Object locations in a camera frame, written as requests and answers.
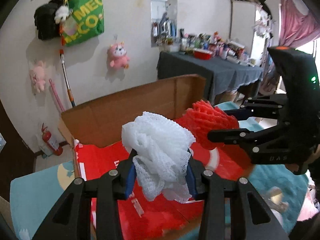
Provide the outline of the red mesh bath pouf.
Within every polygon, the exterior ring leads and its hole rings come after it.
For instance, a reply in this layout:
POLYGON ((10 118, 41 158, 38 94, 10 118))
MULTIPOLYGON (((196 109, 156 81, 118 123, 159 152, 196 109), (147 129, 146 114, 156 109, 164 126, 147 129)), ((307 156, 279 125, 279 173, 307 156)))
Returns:
POLYGON ((224 146, 223 142, 209 141, 207 135, 210 131, 239 129, 238 120, 234 116, 227 115, 223 110, 203 100, 193 103, 175 122, 191 131, 196 142, 207 150, 224 146))

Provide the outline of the white mesh bath pouf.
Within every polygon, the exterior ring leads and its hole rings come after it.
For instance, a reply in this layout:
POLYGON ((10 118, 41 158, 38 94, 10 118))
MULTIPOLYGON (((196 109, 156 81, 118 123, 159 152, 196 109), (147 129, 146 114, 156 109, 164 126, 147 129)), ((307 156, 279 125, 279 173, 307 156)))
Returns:
POLYGON ((185 176, 195 141, 188 129, 155 113, 143 112, 122 126, 122 145, 137 152, 133 164, 148 201, 160 194, 182 204, 191 198, 185 176))

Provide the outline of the teal plush table blanket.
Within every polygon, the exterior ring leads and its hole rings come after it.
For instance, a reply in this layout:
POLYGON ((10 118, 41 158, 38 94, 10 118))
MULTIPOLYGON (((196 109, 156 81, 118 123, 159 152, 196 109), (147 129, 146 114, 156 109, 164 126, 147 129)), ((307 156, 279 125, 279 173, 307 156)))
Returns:
MULTIPOLYGON (((105 148, 78 144, 76 162, 66 162, 51 168, 16 178, 10 185, 10 211, 14 232, 19 239, 31 239, 40 224, 75 178, 75 171, 85 180, 96 179, 118 166, 128 157, 121 142, 105 148)), ((258 165, 249 176, 257 191, 265 195, 278 187, 289 208, 281 215, 284 230, 290 232, 297 222, 307 192, 308 178, 296 176, 283 165, 258 165)), ((142 188, 136 185, 126 201, 119 203, 121 226, 125 239, 156 239, 166 232, 186 228, 200 217, 203 204, 190 200, 184 204, 158 196, 146 200, 142 188)))

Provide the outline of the dark grey clothed side table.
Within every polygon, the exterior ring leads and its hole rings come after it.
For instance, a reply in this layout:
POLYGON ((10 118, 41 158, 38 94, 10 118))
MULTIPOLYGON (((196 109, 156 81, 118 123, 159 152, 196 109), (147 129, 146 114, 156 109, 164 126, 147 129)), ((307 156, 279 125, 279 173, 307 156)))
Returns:
POLYGON ((190 55, 165 51, 159 54, 157 72, 159 80, 189 74, 204 77, 206 85, 203 97, 210 103, 214 103, 217 95, 251 84, 254 85, 255 95, 259 82, 263 80, 263 69, 257 66, 242 66, 219 57, 201 60, 190 55))

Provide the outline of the red fire extinguisher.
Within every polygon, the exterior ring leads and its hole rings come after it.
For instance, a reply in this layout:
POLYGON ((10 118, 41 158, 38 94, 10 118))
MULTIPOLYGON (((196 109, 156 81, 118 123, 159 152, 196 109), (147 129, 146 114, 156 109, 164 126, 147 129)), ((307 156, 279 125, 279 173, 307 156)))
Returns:
POLYGON ((49 147, 54 155, 60 156, 63 153, 63 148, 44 123, 41 126, 41 132, 44 143, 49 147))

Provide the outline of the pink curtain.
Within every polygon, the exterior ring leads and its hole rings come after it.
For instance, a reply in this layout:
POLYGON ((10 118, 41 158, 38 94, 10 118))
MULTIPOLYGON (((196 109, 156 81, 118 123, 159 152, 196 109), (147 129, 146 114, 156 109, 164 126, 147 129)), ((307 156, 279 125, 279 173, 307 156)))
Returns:
POLYGON ((301 13, 293 0, 280 0, 279 45, 298 48, 319 38, 319 23, 309 11, 301 13))

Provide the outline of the red bowl on table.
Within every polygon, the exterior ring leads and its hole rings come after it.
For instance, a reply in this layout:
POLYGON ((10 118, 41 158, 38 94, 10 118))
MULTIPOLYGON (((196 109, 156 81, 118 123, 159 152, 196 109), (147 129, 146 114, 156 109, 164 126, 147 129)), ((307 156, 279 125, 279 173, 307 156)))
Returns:
POLYGON ((212 58, 213 52, 204 49, 194 49, 193 56, 201 60, 210 60, 212 58))

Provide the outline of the cardboard box red lining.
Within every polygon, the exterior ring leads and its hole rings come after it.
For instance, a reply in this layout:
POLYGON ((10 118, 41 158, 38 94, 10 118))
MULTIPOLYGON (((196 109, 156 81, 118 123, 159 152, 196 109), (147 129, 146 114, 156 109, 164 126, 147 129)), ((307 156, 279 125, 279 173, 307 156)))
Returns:
MULTIPOLYGON (((186 109, 203 97, 205 79, 183 75, 130 88, 83 103, 62 113, 59 131, 74 149, 75 175, 96 179, 128 157, 121 129, 143 112, 180 121, 186 109)), ((125 239, 197 239, 203 202, 180 204, 158 196, 146 200, 136 185, 118 203, 125 239)))

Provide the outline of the pink plush bunny toy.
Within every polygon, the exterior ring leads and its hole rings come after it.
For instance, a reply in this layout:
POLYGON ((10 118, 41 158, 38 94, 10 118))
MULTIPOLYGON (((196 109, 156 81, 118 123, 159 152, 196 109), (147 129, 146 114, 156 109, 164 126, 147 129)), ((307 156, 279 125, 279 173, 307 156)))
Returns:
POLYGON ((46 86, 46 64, 43 61, 37 61, 32 69, 29 70, 29 76, 34 89, 40 93, 46 86))

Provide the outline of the pink plush cat toy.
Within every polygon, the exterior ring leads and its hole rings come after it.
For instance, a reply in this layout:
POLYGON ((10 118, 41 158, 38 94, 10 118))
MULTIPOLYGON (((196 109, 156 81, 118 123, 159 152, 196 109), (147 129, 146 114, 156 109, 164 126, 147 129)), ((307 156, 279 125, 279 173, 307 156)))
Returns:
POLYGON ((124 47, 124 42, 110 45, 108 52, 108 65, 113 69, 129 68, 130 58, 127 56, 127 51, 124 47))

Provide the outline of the green tote bag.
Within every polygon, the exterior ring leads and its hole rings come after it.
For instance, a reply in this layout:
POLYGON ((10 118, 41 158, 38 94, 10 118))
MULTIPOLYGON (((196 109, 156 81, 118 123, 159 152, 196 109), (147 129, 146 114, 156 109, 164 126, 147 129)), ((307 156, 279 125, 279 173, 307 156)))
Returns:
POLYGON ((80 44, 104 33, 103 0, 64 0, 64 6, 68 15, 60 22, 63 46, 80 44))

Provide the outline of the small white plush dog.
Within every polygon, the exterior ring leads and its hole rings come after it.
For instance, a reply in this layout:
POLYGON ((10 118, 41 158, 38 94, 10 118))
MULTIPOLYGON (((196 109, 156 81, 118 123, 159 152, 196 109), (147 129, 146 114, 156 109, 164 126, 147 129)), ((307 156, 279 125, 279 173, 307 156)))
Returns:
POLYGON ((55 13, 55 17, 54 17, 55 23, 60 24, 65 22, 69 17, 69 15, 70 15, 69 7, 66 5, 62 5, 61 7, 59 7, 59 9, 57 9, 55 13))

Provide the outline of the wall mirror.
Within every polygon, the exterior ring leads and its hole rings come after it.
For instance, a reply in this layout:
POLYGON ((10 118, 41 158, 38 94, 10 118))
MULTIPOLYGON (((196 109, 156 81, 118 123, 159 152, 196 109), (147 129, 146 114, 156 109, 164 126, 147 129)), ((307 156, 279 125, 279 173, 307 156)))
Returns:
POLYGON ((177 0, 151 0, 151 46, 177 36, 177 0))

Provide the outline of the black backpack on wall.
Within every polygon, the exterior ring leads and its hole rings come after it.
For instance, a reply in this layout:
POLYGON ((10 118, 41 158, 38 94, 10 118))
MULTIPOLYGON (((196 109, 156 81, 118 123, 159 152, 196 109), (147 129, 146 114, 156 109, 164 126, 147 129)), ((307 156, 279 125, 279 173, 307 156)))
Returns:
POLYGON ((61 5, 63 0, 50 0, 36 9, 34 24, 39 40, 46 41, 60 36, 60 26, 55 23, 55 14, 61 5))

